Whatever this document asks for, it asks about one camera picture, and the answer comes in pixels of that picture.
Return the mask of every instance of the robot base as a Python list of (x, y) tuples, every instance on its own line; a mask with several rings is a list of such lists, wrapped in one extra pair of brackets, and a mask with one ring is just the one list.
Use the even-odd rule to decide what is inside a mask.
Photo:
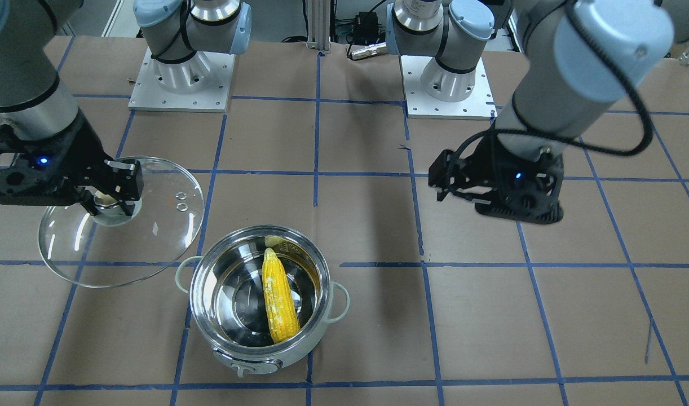
[(226, 113), (234, 71), (234, 55), (205, 52), (211, 62), (214, 76), (207, 79), (207, 86), (193, 93), (172, 93), (157, 82), (151, 63), (151, 51), (147, 48), (144, 61), (131, 92), (129, 108), (143, 111), (192, 111), (201, 113)]
[(462, 120), (489, 120), (497, 117), (492, 91), (484, 71), (482, 59), (476, 67), (478, 80), (468, 98), (448, 103), (437, 100), (425, 92), (419, 78), (431, 56), (401, 56), (402, 82), (407, 99), (407, 116), (412, 118), (455, 118)]

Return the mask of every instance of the yellow corn cob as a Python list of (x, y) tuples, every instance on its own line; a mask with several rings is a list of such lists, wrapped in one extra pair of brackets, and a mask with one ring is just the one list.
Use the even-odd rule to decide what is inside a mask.
[(264, 250), (262, 283), (267, 321), (276, 344), (297, 334), (300, 327), (285, 267), (271, 248)]

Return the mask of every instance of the corn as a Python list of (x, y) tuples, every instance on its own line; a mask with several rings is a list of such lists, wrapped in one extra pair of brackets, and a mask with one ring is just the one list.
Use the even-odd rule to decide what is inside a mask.
[(262, 283), (267, 321), (270, 324), (270, 334), (276, 344), (293, 337), (300, 326), (285, 267), (271, 248), (264, 250)]

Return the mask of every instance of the transparent lid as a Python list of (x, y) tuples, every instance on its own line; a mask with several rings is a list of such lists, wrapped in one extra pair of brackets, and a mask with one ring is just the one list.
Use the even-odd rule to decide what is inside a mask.
[(197, 179), (169, 160), (132, 158), (141, 162), (144, 189), (131, 218), (94, 218), (81, 205), (47, 208), (38, 246), (60, 277), (89, 288), (128, 285), (161, 272), (192, 245), (205, 206)]

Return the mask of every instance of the stainless steel pot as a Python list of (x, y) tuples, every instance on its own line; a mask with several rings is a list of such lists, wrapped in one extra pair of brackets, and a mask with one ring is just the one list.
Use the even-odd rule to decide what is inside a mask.
[[(274, 344), (267, 324), (262, 292), (264, 250), (271, 247), (282, 260), (290, 280), (297, 317), (302, 327), (291, 339)], [(350, 308), (344, 286), (329, 280), (329, 269), (319, 249), (303, 234), (280, 226), (254, 226), (235, 231), (195, 260), (189, 289), (192, 316), (224, 365), (244, 373), (273, 373), (305, 357), (322, 339), (327, 326), (340, 321)], [(330, 317), (334, 288), (344, 293), (347, 305)]]

